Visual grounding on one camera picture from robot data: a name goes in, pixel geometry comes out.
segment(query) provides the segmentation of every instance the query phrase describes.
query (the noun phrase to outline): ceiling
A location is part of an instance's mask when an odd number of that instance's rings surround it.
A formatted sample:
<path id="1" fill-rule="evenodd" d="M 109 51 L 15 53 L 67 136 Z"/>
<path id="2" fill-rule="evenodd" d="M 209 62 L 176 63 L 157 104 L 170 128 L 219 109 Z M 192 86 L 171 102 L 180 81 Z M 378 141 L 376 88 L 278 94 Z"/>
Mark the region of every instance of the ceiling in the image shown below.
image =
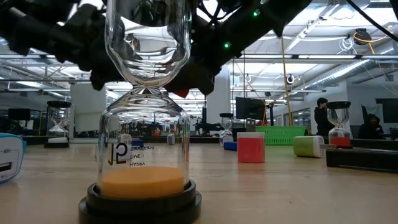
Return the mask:
<path id="1" fill-rule="evenodd" d="M 82 4 L 95 4 L 98 8 L 102 6 L 101 0 L 86 0 Z M 204 1 L 209 13 L 214 13 L 216 8 L 216 0 Z M 377 49 L 379 46 L 391 41 L 390 38 L 384 38 L 384 34 L 377 30 L 365 18 L 357 12 L 352 13 L 350 10 L 341 10 L 338 13 L 327 17 L 324 21 L 318 21 L 319 15 L 328 7 L 326 4 L 311 4 L 304 11 L 302 11 L 293 21 L 291 21 L 284 29 L 284 45 L 285 54 L 288 55 L 344 55 L 344 54 L 372 54 L 369 45 L 355 45 L 352 44 L 352 37 L 350 40 L 345 40 L 348 34 L 352 36 L 357 28 L 366 28 L 373 39 L 381 39 L 373 43 L 373 47 Z M 391 32 L 398 32 L 397 18 L 390 7 L 373 6 L 364 10 L 366 14 L 372 17 L 377 23 L 389 29 Z M 208 19 L 204 13 L 198 10 L 198 14 L 205 19 Z M 295 40 L 296 36 L 302 35 L 301 39 Z M 8 54 L 13 54 L 9 51 L 7 45 L 1 42 L 0 54 L 1 58 L 6 58 Z M 250 45 L 244 52 L 244 55 L 250 55 L 253 58 L 265 57 L 264 55 L 281 55 L 282 41 L 277 38 L 273 31 L 270 31 L 264 37 Z M 42 54 L 38 50 L 33 50 L 32 55 Z M 281 60 L 231 60 L 226 66 L 231 73 L 231 86 L 235 89 L 243 88 L 243 73 L 246 75 L 246 88 L 250 89 L 250 85 L 256 88 L 280 90 L 284 88 L 284 66 Z M 26 59 L 19 56 L 15 58 L 0 59 L 2 67 L 0 68 L 0 78 L 3 79 L 21 79 L 21 80 L 67 80 L 69 78 L 76 78 L 78 80 L 88 80 L 90 73 L 83 72 L 77 66 L 70 63 L 61 64 L 54 59 L 43 60 Z M 341 64 L 351 63 L 351 61 L 336 60 L 301 60 L 293 61 L 287 60 L 285 65 L 286 73 L 292 74 L 296 80 L 296 84 L 308 83 L 315 78 L 321 76 L 325 72 L 335 68 Z M 370 73 L 377 73 L 376 70 L 369 71 Z M 358 77 L 352 78 L 350 81 L 360 80 L 368 77 L 369 74 L 359 74 Z M 25 88 L 25 89 L 53 89 L 59 97 L 68 97 L 67 91 L 70 87 L 68 82 L 47 82 L 41 84 L 32 84 L 32 82 L 8 83 L 0 82 L 3 89 L 7 88 Z M 361 83 L 361 85 L 380 85 L 379 81 Z M 122 96 L 125 92 L 131 89 L 131 85 L 126 82 L 109 83 L 107 88 L 113 91 L 108 94 L 108 100 L 111 103 L 116 98 Z M 242 92 L 235 92 L 234 96 L 241 96 Z M 249 96 L 256 96 L 255 93 L 249 93 Z M 280 93 L 273 93 L 273 98 L 276 99 Z M 191 113 L 198 113 L 203 103 L 204 96 L 197 90 L 193 90 L 187 96 L 187 100 L 183 100 L 175 95 L 172 98 L 178 99 L 186 108 L 194 108 Z"/>

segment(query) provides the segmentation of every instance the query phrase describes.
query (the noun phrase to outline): blue object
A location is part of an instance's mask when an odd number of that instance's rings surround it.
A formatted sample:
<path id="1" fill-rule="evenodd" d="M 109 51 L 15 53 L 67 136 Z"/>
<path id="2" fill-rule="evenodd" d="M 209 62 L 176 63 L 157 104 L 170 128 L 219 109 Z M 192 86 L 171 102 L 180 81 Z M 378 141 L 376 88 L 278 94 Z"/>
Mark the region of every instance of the blue object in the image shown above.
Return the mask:
<path id="1" fill-rule="evenodd" d="M 20 136 L 0 133 L 0 184 L 18 175 L 25 152 L 26 142 Z"/>
<path id="2" fill-rule="evenodd" d="M 224 143 L 224 149 L 225 150 L 230 150 L 230 151 L 237 151 L 238 150 L 238 144 L 236 144 L 236 142 L 225 142 Z"/>
<path id="3" fill-rule="evenodd" d="M 133 139 L 131 141 L 131 146 L 139 146 L 139 147 L 144 147 L 144 141 L 141 139 Z"/>

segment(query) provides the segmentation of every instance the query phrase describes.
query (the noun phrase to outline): black monitor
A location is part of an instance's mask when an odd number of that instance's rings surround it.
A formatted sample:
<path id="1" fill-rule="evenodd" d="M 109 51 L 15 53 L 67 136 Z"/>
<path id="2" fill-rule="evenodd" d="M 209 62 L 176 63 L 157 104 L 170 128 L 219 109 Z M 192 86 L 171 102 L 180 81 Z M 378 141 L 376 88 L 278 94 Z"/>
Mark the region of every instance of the black monitor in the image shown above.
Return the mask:
<path id="1" fill-rule="evenodd" d="M 30 120 L 30 109 L 28 108 L 9 108 L 8 119 L 15 121 L 28 121 Z"/>
<path id="2" fill-rule="evenodd" d="M 264 102 L 260 99 L 236 97 L 236 119 L 264 119 Z"/>

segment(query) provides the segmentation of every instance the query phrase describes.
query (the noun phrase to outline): hourglass base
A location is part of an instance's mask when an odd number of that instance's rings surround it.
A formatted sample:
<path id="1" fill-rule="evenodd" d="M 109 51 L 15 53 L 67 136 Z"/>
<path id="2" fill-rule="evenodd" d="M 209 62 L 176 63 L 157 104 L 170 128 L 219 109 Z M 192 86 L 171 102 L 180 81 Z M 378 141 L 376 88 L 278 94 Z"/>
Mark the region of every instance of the hourglass base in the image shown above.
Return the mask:
<path id="1" fill-rule="evenodd" d="M 102 197 L 93 184 L 79 203 L 79 224 L 191 224 L 200 216 L 200 207 L 201 194 L 192 180 L 178 195 L 148 200 Z"/>

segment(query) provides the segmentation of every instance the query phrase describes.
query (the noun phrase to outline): pink cube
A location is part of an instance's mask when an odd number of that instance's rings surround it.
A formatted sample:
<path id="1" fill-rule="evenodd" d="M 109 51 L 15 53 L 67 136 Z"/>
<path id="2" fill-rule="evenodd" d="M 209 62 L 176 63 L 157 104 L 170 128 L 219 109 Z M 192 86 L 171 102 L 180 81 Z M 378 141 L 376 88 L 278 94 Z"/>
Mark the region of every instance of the pink cube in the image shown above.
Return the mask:
<path id="1" fill-rule="evenodd" d="M 265 162 L 265 136 L 264 133 L 238 133 L 238 162 Z"/>

